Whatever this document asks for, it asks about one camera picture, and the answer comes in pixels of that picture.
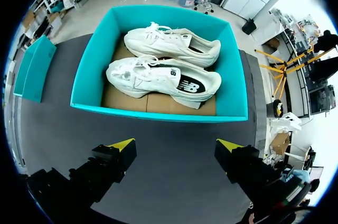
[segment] person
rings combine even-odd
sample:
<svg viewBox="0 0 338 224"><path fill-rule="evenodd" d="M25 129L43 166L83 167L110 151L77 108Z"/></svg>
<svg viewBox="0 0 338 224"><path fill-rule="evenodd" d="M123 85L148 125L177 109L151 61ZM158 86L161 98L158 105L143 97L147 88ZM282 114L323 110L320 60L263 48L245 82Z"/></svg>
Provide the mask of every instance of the person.
<svg viewBox="0 0 338 224"><path fill-rule="evenodd" d="M323 35L318 38L313 51L315 53L319 51L329 51L336 45L338 45L338 35L331 34L329 30L325 30Z"/></svg>
<svg viewBox="0 0 338 224"><path fill-rule="evenodd" d="M282 174L281 179L284 182L289 181L293 176L296 176L302 180L302 182L310 183L311 189L309 192L315 192L319 186L320 180L314 179L310 182L310 174L308 170L293 170L292 174L289 177L286 177L286 174Z"/></svg>

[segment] table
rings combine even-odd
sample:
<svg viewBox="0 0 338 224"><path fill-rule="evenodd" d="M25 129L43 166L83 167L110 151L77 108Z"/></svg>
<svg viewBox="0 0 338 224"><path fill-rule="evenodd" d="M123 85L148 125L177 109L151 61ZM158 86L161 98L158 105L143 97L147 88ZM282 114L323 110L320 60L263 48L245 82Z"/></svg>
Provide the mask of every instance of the table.
<svg viewBox="0 0 338 224"><path fill-rule="evenodd" d="M305 156L300 156L300 155L296 155L296 154L291 154L289 152L285 152L284 154L285 155L288 155L288 156L291 156L301 162L303 162L303 166L302 166L302 169L304 168L304 164L305 162L309 159L309 151L311 149L311 146L309 146L308 148L303 148L303 147L299 147L299 146L296 146L294 144L289 144L289 146L294 146L294 147L297 147L299 150L303 151L305 153Z"/></svg>
<svg viewBox="0 0 338 224"><path fill-rule="evenodd" d="M281 33L281 38L282 40L285 42L287 50L290 54L289 56L289 60L291 60L294 56L297 56L297 50L294 47L294 45L292 44L290 38L288 37L288 35L286 34L285 31L282 31ZM296 65L300 65L301 62L300 60L296 60ZM299 83L299 87L301 89L301 97L302 97L302 105L303 105L303 115L302 116L298 116L299 118L306 118L309 117L309 113L310 113L310 101L309 101L309 93L308 93L308 87L307 87L307 83L306 83L306 79L305 79L305 74L304 74L304 68L300 68L296 71L296 75L297 75L297 79L298 79L298 83ZM290 96L290 90L289 89L285 89L285 94Z"/></svg>

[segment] shoe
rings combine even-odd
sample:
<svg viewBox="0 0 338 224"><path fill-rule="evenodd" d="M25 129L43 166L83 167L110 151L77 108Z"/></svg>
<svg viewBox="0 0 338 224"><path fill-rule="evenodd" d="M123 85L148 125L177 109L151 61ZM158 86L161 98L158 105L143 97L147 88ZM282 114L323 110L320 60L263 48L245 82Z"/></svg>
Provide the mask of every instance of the shoe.
<svg viewBox="0 0 338 224"><path fill-rule="evenodd" d="M131 97L155 91L194 109L211 98L222 81L217 72L175 59L158 60L152 55L116 60L109 65L106 76L114 87Z"/></svg>
<svg viewBox="0 0 338 224"><path fill-rule="evenodd" d="M129 31L124 41L127 49L137 57L170 57L202 68L214 64L221 50L219 40L210 42L190 30L172 30L154 22L149 27Z"/></svg>

